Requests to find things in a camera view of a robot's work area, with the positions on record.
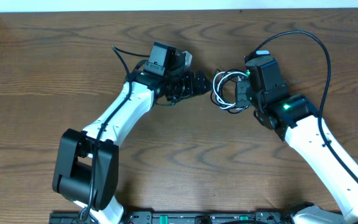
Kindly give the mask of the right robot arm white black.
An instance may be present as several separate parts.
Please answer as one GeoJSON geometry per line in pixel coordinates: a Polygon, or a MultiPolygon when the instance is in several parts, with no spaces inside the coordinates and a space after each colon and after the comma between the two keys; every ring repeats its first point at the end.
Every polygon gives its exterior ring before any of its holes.
{"type": "Polygon", "coordinates": [[[309,164],[335,199],[343,219],[358,223],[358,164],[335,139],[318,110],[302,94],[291,95],[268,51],[245,57],[246,79],[236,93],[254,106],[254,117],[309,164]]]}

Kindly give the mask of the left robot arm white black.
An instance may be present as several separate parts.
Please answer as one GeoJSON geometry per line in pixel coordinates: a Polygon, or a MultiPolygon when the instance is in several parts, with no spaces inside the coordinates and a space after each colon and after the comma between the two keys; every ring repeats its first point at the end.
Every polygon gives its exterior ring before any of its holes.
{"type": "Polygon", "coordinates": [[[154,42],[126,77],[119,96],[81,131],[67,129],[60,138],[52,189],[80,206],[63,223],[119,223],[123,206],[114,194],[119,175],[119,147],[136,122],[161,97],[167,106],[203,95],[212,84],[202,71],[190,70],[189,52],[154,42]]]}

